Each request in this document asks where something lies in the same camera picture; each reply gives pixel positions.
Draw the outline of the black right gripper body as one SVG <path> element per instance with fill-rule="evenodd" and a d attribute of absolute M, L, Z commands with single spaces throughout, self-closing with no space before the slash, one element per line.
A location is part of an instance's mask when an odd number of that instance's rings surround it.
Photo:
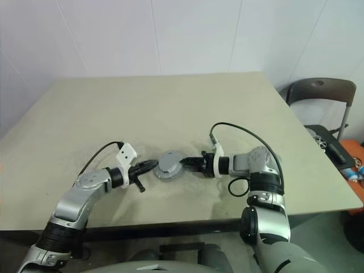
<path fill-rule="evenodd" d="M 202 151 L 201 155 L 204 160 L 201 167 L 201 173 L 207 178 L 215 178 L 213 167 L 215 154 L 212 152 Z"/>

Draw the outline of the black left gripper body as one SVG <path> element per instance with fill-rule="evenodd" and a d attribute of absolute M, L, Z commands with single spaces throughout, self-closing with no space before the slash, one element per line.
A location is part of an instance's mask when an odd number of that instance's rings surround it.
<path fill-rule="evenodd" d="M 135 184 L 140 193 L 143 193 L 146 190 L 138 178 L 139 175 L 143 174 L 143 169 L 144 167 L 141 166 L 133 166 L 129 169 L 129 184 Z"/>

